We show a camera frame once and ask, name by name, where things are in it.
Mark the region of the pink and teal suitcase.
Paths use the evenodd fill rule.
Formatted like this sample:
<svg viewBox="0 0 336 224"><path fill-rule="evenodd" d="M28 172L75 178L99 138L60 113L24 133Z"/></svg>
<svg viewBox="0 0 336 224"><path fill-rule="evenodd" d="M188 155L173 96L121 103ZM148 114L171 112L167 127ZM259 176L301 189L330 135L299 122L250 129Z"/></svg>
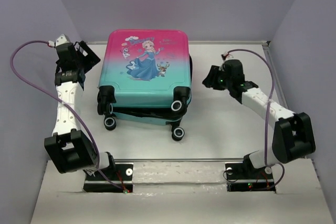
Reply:
<svg viewBox="0 0 336 224"><path fill-rule="evenodd" d="M112 131L117 120L169 125L185 136L181 120L192 99L193 62L187 34L174 29L118 29L107 41L98 83L97 112Z"/></svg>

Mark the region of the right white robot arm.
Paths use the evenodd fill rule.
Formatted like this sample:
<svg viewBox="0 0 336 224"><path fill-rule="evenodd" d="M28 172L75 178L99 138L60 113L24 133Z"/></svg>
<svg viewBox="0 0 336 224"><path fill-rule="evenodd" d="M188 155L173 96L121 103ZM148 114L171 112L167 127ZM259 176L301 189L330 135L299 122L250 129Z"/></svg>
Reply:
<svg viewBox="0 0 336 224"><path fill-rule="evenodd" d="M266 128L274 131L270 144L244 156L238 171L246 177L253 178L261 168L286 164L316 151L310 116L284 108L257 84L247 81L239 60L226 60L221 66L211 66L202 84L214 90L228 90L232 98L254 111L264 119Z"/></svg>

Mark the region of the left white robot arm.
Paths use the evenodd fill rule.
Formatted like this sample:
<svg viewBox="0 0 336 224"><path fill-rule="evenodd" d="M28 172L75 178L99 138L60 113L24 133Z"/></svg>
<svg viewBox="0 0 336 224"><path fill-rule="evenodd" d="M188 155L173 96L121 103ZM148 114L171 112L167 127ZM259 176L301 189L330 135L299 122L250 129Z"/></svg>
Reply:
<svg viewBox="0 0 336 224"><path fill-rule="evenodd" d="M100 58L84 41L72 43L62 34L50 42L56 50L55 87L57 118L44 147L61 173L84 170L88 175L98 172L104 179L116 174L116 164L109 152L98 151L92 134L80 118L79 101L83 95L86 73L100 62Z"/></svg>

